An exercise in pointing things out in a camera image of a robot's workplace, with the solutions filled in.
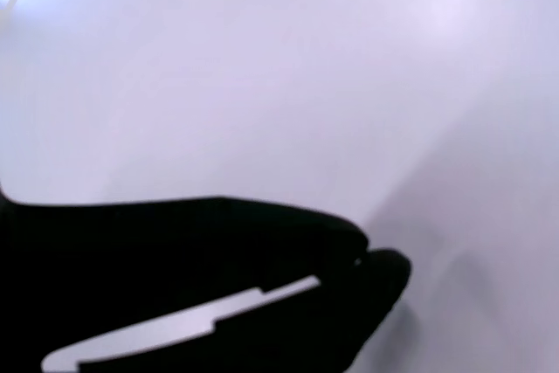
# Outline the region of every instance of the black object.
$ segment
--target black object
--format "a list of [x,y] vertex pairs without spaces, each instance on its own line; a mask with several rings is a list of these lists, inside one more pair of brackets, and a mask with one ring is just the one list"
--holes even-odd
[[79,372],[341,373],[411,272],[397,251],[368,252],[349,221],[226,197],[64,207],[0,195],[0,237],[3,365],[23,373],[75,342],[309,275],[321,285],[219,321],[212,335]]

